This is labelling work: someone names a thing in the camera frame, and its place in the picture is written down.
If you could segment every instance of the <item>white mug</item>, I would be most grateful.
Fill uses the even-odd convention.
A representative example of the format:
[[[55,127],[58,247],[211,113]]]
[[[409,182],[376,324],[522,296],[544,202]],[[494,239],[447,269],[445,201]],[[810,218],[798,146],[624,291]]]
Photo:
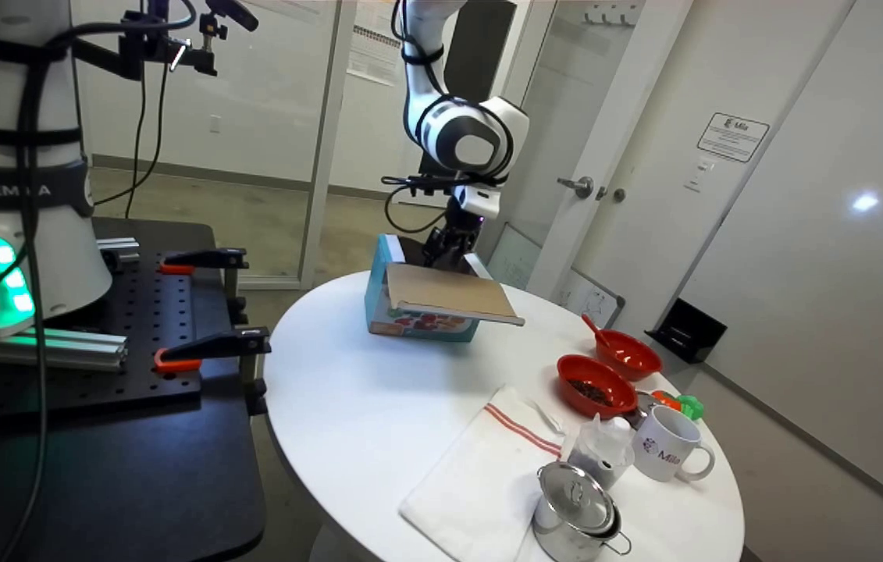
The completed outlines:
[[[649,411],[632,441],[635,466],[645,476],[666,482],[674,476],[690,482],[701,480],[715,467],[715,452],[701,442],[701,431],[684,414],[667,406],[656,406]],[[701,472],[687,472],[681,465],[691,451],[702,449],[708,453],[708,466]]]

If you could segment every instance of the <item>red bowl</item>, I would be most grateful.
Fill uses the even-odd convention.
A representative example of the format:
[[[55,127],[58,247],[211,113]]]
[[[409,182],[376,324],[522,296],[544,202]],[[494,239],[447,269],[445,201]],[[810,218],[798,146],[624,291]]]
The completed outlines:
[[[631,412],[639,404],[632,384],[604,363],[584,355],[564,355],[559,358],[556,367],[559,369],[559,395],[570,407],[588,418],[594,417],[594,414],[610,418]],[[605,406],[591,400],[570,384],[573,381],[594,386],[605,394],[611,405]]]
[[[627,380],[638,382],[663,368],[660,356],[632,336],[614,330],[601,330],[601,335],[608,345],[605,347],[600,338],[594,338],[597,358]]]

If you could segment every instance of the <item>round white table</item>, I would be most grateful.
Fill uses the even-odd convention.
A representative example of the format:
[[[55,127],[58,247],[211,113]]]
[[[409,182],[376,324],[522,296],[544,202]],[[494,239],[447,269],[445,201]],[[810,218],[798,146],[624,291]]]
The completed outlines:
[[[523,327],[483,323],[468,344],[373,335],[364,315],[368,281],[362,272],[321,285],[278,322],[264,362],[271,436],[356,556],[451,562],[401,518],[399,504],[504,384],[574,430],[584,420],[556,396],[556,360],[592,355],[593,336],[580,317],[512,287],[507,297]],[[675,391],[660,374],[636,387]],[[659,483],[631,467],[611,488],[633,543],[626,562],[740,559],[736,479],[712,431],[699,426],[717,456],[704,480]],[[697,455],[704,457],[688,462]],[[599,560],[613,559],[621,558],[603,549]]]

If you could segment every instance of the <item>red spoon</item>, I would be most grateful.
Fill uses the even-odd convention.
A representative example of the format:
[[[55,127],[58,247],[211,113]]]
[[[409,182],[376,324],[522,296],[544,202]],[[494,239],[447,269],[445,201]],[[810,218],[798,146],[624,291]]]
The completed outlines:
[[[601,330],[594,325],[594,321],[590,319],[590,316],[586,314],[581,314],[580,318],[583,318],[583,321],[587,323],[587,326],[591,328],[591,331],[594,331],[594,338],[597,339],[598,343],[603,345],[605,349],[609,348],[608,339],[604,337],[604,334],[601,333]]]

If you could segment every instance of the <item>white dish towel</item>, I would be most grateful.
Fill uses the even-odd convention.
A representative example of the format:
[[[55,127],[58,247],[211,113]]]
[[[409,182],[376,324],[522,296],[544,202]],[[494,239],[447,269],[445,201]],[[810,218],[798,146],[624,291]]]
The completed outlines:
[[[458,562],[513,562],[559,458],[558,420],[505,386],[469,423],[399,513]]]

